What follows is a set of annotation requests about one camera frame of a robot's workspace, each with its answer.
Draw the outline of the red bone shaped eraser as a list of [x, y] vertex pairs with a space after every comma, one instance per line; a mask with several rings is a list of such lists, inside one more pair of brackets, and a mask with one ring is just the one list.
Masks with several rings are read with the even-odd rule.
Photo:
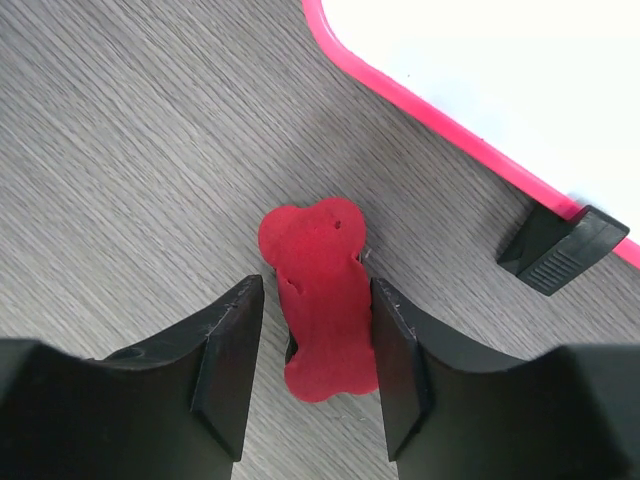
[[301, 401], [364, 395], [378, 387], [371, 291], [359, 259], [365, 240], [362, 212], [339, 197], [278, 207], [260, 224], [259, 250], [275, 271], [294, 341], [284, 380]]

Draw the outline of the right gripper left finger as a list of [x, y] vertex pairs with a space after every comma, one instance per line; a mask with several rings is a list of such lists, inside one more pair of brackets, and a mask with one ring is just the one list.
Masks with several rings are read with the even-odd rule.
[[5, 479], [228, 479], [242, 456], [261, 334], [250, 275], [102, 360], [1, 342]]

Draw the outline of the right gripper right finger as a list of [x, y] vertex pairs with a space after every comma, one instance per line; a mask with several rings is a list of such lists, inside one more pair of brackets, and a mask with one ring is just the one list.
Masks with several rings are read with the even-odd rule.
[[639, 349], [578, 344], [521, 360], [371, 283], [389, 458], [402, 479], [635, 479]]

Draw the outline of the pink framed whiteboard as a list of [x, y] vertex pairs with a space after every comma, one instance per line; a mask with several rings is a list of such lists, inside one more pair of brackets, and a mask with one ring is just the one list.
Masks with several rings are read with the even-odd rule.
[[345, 73], [563, 216], [594, 205], [639, 261], [635, 1], [307, 1]]

